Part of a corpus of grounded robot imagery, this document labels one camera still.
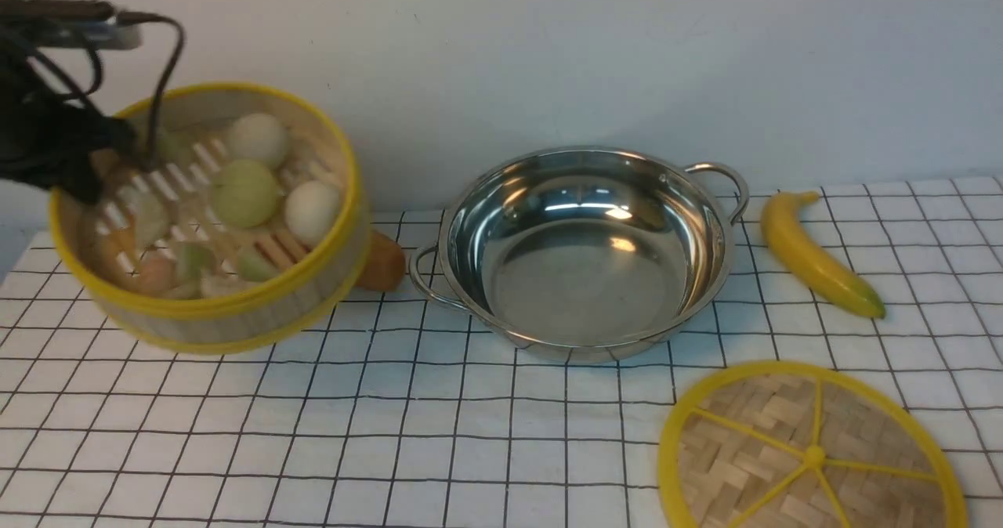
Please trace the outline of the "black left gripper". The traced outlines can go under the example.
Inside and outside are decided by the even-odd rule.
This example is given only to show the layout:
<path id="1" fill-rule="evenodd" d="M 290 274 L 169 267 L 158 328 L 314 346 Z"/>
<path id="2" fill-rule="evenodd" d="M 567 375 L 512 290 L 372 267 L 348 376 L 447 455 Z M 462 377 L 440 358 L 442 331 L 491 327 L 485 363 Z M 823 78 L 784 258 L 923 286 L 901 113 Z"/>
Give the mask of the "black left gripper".
<path id="1" fill-rule="evenodd" d="M 134 161 L 139 136 L 128 121 L 82 113 L 65 103 L 32 67 L 32 58 L 39 56 L 18 33 L 2 32 L 2 178 L 43 190 L 60 188 L 93 206 L 103 196 L 103 180 L 85 151 L 110 149 Z"/>

